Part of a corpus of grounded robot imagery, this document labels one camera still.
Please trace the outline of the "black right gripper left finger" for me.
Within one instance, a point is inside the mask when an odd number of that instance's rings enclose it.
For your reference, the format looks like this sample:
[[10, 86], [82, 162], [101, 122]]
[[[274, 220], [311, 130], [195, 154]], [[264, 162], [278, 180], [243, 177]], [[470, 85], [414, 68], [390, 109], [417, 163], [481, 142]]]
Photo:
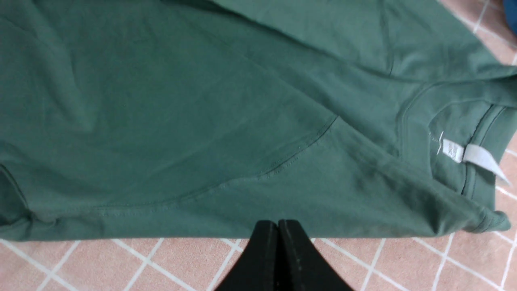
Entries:
[[216, 288], [217, 291], [273, 291], [278, 228], [258, 221], [240, 258]]

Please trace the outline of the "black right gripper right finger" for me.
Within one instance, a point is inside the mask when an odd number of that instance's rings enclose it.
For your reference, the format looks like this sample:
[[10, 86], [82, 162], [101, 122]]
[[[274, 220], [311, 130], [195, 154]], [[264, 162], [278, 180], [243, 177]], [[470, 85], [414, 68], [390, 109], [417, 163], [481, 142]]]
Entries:
[[295, 220], [279, 221], [277, 289], [279, 291], [352, 291], [329, 265]]

